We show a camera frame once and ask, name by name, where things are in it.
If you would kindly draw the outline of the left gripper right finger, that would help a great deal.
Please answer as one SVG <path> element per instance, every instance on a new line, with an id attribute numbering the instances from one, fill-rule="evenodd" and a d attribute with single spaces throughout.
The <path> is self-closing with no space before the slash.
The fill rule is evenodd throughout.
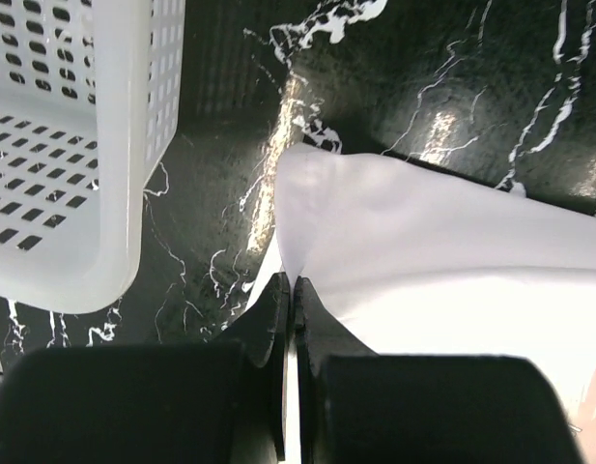
<path id="1" fill-rule="evenodd" d="M 305 463 L 579 463 L 553 388 L 529 361 L 379 355 L 294 290 Z"/>

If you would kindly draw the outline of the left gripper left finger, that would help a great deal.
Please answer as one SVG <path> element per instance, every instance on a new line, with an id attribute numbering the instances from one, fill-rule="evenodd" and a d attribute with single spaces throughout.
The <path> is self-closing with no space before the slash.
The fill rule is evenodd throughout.
<path id="1" fill-rule="evenodd" d="M 284 459 L 290 285 L 207 343 L 43 349 L 0 385 L 0 463 Z"/>

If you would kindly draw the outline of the white printed t shirt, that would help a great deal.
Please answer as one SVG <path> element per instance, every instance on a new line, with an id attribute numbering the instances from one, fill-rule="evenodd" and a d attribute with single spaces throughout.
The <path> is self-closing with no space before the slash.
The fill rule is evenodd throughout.
<path id="1" fill-rule="evenodd" d="M 596 463 L 596 218 L 373 154 L 280 157 L 253 287 L 283 271 L 380 354 L 508 355 Z"/>

